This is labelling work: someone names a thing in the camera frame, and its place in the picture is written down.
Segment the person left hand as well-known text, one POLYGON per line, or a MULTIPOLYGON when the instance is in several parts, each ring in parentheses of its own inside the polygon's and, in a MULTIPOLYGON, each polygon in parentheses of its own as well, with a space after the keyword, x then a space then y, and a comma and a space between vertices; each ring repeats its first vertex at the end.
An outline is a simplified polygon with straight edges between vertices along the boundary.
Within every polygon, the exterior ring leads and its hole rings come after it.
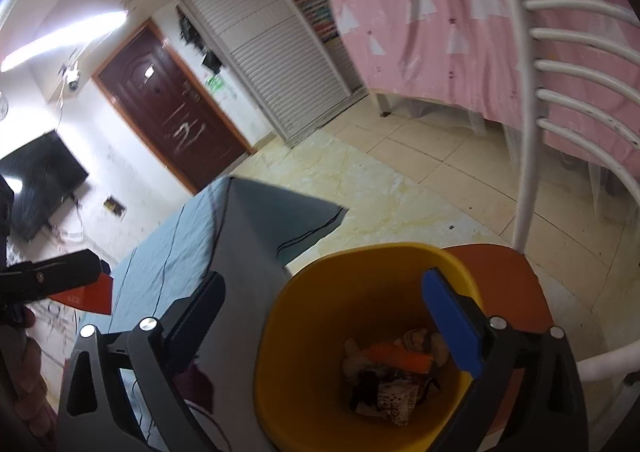
POLYGON ((54 431, 55 414, 47 402, 48 388, 41 376, 41 348, 31 337, 26 337, 21 365, 14 376, 18 398, 15 411, 36 438, 54 431))

